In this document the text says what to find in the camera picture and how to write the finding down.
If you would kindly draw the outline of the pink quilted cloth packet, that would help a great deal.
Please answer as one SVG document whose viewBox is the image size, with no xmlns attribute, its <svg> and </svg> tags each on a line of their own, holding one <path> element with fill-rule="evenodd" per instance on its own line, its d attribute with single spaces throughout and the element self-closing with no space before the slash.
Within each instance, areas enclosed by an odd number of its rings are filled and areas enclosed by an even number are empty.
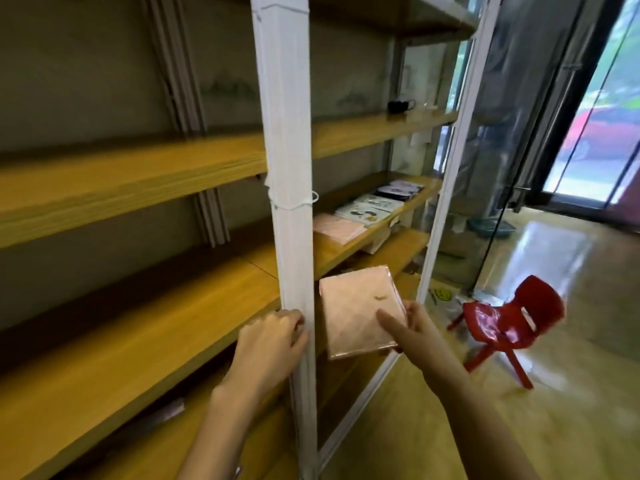
<svg viewBox="0 0 640 480">
<path fill-rule="evenodd" d="M 386 265 L 327 276 L 319 281 L 330 361 L 396 347 L 377 312 L 384 311 L 407 325 L 407 312 Z"/>
</svg>

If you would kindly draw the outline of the white metal rails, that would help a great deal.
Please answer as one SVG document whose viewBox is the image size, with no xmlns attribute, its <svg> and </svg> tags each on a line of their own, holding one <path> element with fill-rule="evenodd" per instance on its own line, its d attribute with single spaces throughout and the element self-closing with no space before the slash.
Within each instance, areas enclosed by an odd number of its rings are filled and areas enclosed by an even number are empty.
<svg viewBox="0 0 640 480">
<path fill-rule="evenodd" d="M 166 104 L 173 125 L 184 138 L 208 135 L 204 103 L 181 0 L 140 0 L 156 56 Z M 204 242 L 212 248 L 230 241 L 225 213 L 216 187 L 194 196 Z"/>
</svg>

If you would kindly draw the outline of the wooden shelving unit white frame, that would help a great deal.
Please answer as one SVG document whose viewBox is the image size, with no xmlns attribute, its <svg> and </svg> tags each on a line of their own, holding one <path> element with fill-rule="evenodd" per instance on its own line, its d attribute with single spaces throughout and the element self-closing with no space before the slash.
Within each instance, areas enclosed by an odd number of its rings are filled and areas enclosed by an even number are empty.
<svg viewBox="0 0 640 480">
<path fill-rule="evenodd" d="M 309 350 L 237 473 L 316 480 L 396 361 L 327 358 L 320 279 L 386 265 L 424 298 L 502 0 L 181 1 L 202 138 L 173 125 L 140 0 L 0 0 L 0 480 L 171 480 L 238 332 L 279 308 Z M 424 189 L 345 246 L 313 231 L 394 180 Z"/>
</svg>

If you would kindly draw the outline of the red car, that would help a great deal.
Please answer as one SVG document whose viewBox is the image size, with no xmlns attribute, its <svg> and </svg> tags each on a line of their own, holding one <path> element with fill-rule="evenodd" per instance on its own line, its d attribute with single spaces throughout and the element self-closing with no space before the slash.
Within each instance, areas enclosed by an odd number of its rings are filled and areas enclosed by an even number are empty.
<svg viewBox="0 0 640 480">
<path fill-rule="evenodd" d="M 559 161 L 621 160 L 640 141 L 640 107 L 601 106 L 576 115 Z"/>
</svg>

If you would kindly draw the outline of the person's right hand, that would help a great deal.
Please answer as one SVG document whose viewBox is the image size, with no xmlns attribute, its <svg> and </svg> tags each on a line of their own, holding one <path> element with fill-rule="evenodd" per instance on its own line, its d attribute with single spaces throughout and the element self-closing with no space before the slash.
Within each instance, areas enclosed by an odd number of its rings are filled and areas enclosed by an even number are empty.
<svg viewBox="0 0 640 480">
<path fill-rule="evenodd" d="M 397 347 L 418 368 L 426 384 L 436 391 L 457 387 L 469 380 L 453 350 L 432 322 L 425 307 L 416 301 L 405 301 L 406 323 L 410 329 L 409 343 Z"/>
</svg>

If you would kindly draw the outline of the white patterned packet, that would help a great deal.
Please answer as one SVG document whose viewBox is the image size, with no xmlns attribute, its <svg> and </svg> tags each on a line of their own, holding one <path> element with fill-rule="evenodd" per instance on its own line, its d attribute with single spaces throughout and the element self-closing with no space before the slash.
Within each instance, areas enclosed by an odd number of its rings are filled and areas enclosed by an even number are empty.
<svg viewBox="0 0 640 480">
<path fill-rule="evenodd" d="M 333 215 L 370 227 L 402 208 L 404 202 L 384 196 L 364 194 L 337 208 Z"/>
</svg>

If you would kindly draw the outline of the person's left hand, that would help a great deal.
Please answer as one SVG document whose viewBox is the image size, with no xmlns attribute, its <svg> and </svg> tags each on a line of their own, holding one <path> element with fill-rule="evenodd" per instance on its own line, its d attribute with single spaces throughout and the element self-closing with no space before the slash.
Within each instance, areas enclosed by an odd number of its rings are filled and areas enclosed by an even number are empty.
<svg viewBox="0 0 640 480">
<path fill-rule="evenodd" d="M 281 384 L 299 365 L 302 356 L 279 356 L 273 341 L 273 315 L 253 320 L 239 332 L 231 366 L 223 382 L 269 388 Z"/>
</svg>

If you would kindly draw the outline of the person's right forearm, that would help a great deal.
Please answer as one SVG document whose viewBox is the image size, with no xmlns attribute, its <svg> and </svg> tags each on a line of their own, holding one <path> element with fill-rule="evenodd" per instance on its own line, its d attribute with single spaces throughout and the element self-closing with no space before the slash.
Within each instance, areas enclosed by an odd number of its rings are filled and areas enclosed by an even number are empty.
<svg viewBox="0 0 640 480">
<path fill-rule="evenodd" d="M 468 480 L 541 480 L 492 403 L 466 371 L 423 371 L 449 421 Z"/>
</svg>

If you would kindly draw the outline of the stack of pink cloth packets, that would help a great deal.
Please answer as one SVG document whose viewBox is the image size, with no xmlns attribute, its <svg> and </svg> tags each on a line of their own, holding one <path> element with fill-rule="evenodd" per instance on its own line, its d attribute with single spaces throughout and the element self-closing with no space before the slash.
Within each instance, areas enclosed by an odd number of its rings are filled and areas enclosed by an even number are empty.
<svg viewBox="0 0 640 480">
<path fill-rule="evenodd" d="M 313 231 L 327 236 L 341 246 L 366 233 L 363 224 L 344 219 L 332 214 L 319 214 L 313 218 Z"/>
</svg>

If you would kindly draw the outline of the person's left forearm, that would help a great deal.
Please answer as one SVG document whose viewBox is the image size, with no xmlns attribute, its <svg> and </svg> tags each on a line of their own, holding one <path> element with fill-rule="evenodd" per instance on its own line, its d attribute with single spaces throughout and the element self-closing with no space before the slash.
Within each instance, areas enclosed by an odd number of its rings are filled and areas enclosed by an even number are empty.
<svg viewBox="0 0 640 480">
<path fill-rule="evenodd" d="M 269 388 L 216 386 L 175 480 L 233 480 L 251 423 Z"/>
</svg>

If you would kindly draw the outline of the clear plastic packet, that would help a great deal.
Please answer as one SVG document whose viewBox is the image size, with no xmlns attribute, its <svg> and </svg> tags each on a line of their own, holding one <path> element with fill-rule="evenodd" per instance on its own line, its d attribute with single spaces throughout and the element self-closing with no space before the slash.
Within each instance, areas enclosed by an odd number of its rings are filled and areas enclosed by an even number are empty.
<svg viewBox="0 0 640 480">
<path fill-rule="evenodd" d="M 178 397 L 131 424 L 134 435 L 145 435 L 181 415 L 186 409 L 184 397 Z"/>
</svg>

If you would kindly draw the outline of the dark patterned packet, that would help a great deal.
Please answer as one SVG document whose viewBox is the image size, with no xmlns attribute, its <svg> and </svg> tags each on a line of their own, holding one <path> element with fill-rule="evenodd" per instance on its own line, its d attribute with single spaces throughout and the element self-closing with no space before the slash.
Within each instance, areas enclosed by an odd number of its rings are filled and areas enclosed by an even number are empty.
<svg viewBox="0 0 640 480">
<path fill-rule="evenodd" d="M 424 185 L 406 180 L 394 180 L 375 189 L 373 195 L 396 201 L 409 201 L 424 189 Z"/>
</svg>

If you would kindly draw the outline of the red plastic chair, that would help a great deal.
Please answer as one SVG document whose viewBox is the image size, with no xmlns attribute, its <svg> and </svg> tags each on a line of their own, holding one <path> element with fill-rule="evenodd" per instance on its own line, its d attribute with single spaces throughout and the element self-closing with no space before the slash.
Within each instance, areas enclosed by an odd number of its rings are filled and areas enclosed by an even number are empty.
<svg viewBox="0 0 640 480">
<path fill-rule="evenodd" d="M 512 300 L 501 306 L 478 300 L 463 303 L 461 313 L 446 329 L 452 331 L 465 323 L 471 338 L 483 345 L 464 362 L 468 372 L 475 371 L 492 355 L 503 353 L 522 386 L 532 390 L 533 383 L 515 352 L 530 348 L 565 316 L 564 299 L 547 282 L 530 275 L 516 288 Z"/>
</svg>

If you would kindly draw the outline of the green plastic basin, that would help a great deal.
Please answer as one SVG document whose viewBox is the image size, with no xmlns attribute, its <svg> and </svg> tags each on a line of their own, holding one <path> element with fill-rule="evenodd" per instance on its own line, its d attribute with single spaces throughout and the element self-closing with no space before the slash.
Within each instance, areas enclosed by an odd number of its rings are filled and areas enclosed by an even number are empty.
<svg viewBox="0 0 640 480">
<path fill-rule="evenodd" d="M 517 227 L 498 218 L 472 217 L 467 219 L 466 227 L 481 239 L 508 239 L 517 231 Z"/>
</svg>

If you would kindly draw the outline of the white small box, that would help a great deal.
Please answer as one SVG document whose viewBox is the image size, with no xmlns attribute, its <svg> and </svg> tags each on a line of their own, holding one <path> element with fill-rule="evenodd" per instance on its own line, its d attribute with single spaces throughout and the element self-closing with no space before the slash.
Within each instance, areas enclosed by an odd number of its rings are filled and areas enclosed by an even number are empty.
<svg viewBox="0 0 640 480">
<path fill-rule="evenodd" d="M 380 229 L 380 231 L 376 233 L 376 235 L 371 240 L 371 242 L 364 245 L 364 247 L 360 249 L 361 252 L 364 252 L 368 255 L 374 255 L 375 253 L 378 252 L 378 250 L 382 247 L 382 245 L 384 245 L 384 243 L 388 241 L 391 234 L 392 233 L 390 228 Z"/>
</svg>

